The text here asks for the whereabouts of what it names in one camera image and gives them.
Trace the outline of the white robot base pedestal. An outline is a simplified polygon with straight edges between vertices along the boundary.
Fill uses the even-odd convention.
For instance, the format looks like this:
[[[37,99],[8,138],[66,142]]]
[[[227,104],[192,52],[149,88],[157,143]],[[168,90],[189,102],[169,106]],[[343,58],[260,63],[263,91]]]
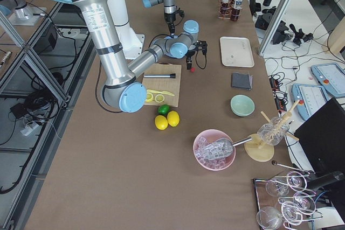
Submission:
[[[130,26],[125,0],[108,0],[108,6],[125,58],[136,59],[143,50],[145,36]]]

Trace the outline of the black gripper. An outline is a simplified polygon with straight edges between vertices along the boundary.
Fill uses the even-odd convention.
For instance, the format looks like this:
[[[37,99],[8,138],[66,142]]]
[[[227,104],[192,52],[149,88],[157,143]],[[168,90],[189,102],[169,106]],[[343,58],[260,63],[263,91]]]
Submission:
[[[169,33],[171,37],[175,36],[175,20],[176,15],[184,17],[184,11],[177,6],[165,6],[164,7],[164,20],[169,28]]]
[[[191,49],[187,51],[186,53],[186,68],[191,69],[192,68],[192,56],[195,53],[198,53],[199,51],[202,51],[203,55],[205,56],[205,64],[207,64],[207,42],[203,40],[196,41],[195,44],[191,46]]]

